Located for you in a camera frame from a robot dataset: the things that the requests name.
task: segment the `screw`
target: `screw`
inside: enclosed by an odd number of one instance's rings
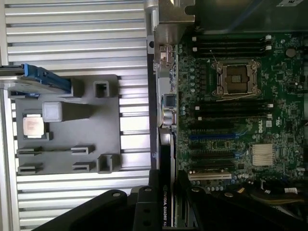
[[[192,191],[196,193],[196,192],[199,192],[200,189],[195,187],[195,188],[192,188]]]
[[[233,197],[233,194],[232,194],[231,192],[226,192],[226,193],[225,193],[225,196],[226,196],[226,197]]]

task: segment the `motherboard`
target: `motherboard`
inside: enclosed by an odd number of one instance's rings
[[[177,168],[192,185],[221,191],[244,181],[303,178],[302,47],[300,34],[182,39],[170,82]]]

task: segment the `aluminum heatsink fins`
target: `aluminum heatsink fins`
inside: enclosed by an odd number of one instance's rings
[[[275,164],[273,144],[252,145],[252,163],[254,166],[272,166]]]

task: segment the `cpu processor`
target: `cpu processor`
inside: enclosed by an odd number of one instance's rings
[[[23,114],[23,133],[24,139],[50,139],[42,114]]]
[[[212,64],[217,72],[217,88],[212,92],[220,98],[252,97],[261,91],[257,85],[257,69],[254,60],[219,61]]]

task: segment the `blue pcie slot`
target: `blue pcie slot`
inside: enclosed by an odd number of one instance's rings
[[[192,141],[197,140],[226,140],[226,139],[236,139],[239,136],[235,133],[231,134],[207,134],[207,135],[190,135],[189,139]]]

